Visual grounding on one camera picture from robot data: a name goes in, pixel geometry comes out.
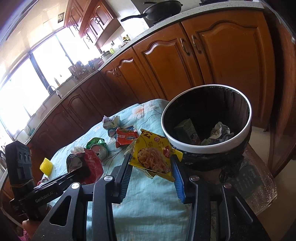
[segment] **red snack wrapper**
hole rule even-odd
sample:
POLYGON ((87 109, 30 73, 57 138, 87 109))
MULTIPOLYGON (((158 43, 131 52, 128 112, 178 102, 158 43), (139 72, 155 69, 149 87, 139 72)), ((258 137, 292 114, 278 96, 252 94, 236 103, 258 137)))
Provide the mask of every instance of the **red snack wrapper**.
POLYGON ((72 172, 77 168, 87 165, 90 175, 81 182, 81 184, 91 184, 96 182, 103 175, 103 167, 100 158, 93 150, 84 149, 84 153, 70 154, 67 157, 67 171, 72 172))
POLYGON ((116 129, 116 133, 116 148, 119 148, 122 145, 129 145, 133 142, 133 140, 139 137, 137 130, 133 126, 127 128, 118 127, 116 129))

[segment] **cloth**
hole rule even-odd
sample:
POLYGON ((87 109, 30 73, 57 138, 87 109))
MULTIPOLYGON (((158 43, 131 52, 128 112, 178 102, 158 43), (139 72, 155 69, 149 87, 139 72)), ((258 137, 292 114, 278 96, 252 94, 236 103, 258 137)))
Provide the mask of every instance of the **cloth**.
MULTIPOLYGON (((119 113, 120 126, 133 125, 164 136, 161 128, 161 114, 168 104, 162 99, 135 104, 119 113)), ((73 143, 57 151, 51 159, 54 164, 49 180, 67 173, 66 158, 75 146, 85 147, 93 137, 104 138, 110 150, 103 162, 103 176, 110 174, 115 166, 121 165, 125 148, 115 148, 115 139, 108 136, 102 122, 92 127, 73 143)), ((115 230, 118 241, 137 240, 185 240, 191 205, 184 205, 178 199, 173 182, 155 176, 148 178, 143 172, 133 168, 126 198, 121 204, 113 204, 115 230)), ((92 238, 92 202, 87 210, 87 238, 92 238)))

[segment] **countertop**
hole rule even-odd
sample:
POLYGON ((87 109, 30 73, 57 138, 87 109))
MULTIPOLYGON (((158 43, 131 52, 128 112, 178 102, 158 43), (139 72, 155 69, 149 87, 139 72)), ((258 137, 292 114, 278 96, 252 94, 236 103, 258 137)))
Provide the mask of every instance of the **countertop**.
POLYGON ((70 90, 52 109, 51 111, 44 117, 44 119, 40 122, 40 124, 35 128, 35 131, 32 133, 31 137, 25 142, 25 145, 27 145, 31 138, 34 136, 34 134, 37 132, 39 127, 43 124, 43 122, 46 120, 46 118, 54 111, 54 109, 62 103, 74 90, 76 90, 80 85, 82 85, 85 81, 87 81, 90 77, 95 75, 97 72, 99 72, 102 68, 104 68, 108 63, 110 63, 113 59, 115 59, 117 56, 119 56, 121 53, 123 53, 128 48, 132 47, 135 43, 139 42, 141 39, 153 34, 154 32, 165 28, 168 25, 171 25, 176 22, 180 22, 181 20, 184 20, 186 18, 191 18, 197 15, 204 14, 205 12, 215 11, 215 10, 223 10, 227 8, 252 8, 252 9, 264 9, 263 5, 259 2, 251 2, 251 1, 228 1, 228 2, 219 2, 219 3, 213 3, 208 4, 205 6, 196 7, 187 11, 184 11, 182 13, 179 13, 175 16, 172 16, 170 18, 167 18, 157 24, 155 24, 153 27, 149 28, 148 30, 144 31, 134 39, 132 39, 128 44, 123 46, 120 50, 118 50, 115 54, 113 54, 98 70, 87 76, 84 80, 79 82, 72 90, 70 90))

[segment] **window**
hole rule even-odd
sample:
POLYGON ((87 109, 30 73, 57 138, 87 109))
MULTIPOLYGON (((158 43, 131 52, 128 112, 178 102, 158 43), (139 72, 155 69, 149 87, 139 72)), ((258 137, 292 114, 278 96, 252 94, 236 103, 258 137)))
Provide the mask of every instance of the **window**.
POLYGON ((0 90, 0 116, 12 135, 22 130, 49 96, 30 59, 27 59, 0 90))
POLYGON ((101 55, 96 47, 89 49, 83 39, 74 37, 69 28, 59 31, 57 37, 74 64, 81 61, 82 64, 87 65, 89 60, 101 55))
POLYGON ((46 40, 33 51, 33 55, 49 85, 57 88, 54 78, 62 84, 71 77, 68 68, 72 64, 56 37, 46 40))

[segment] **pan handle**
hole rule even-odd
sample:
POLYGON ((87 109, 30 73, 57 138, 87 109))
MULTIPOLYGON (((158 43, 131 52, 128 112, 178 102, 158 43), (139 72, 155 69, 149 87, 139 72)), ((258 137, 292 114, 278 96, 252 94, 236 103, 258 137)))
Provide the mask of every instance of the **pan handle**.
POLYGON ((147 13, 143 13, 143 14, 139 14, 139 15, 132 15, 132 16, 128 16, 126 18, 123 18, 120 21, 123 22, 123 21, 131 19, 131 18, 143 18, 143 17, 146 17, 146 16, 147 16, 147 13))
POLYGON ((143 2, 143 5, 144 4, 157 4, 157 2, 143 2))

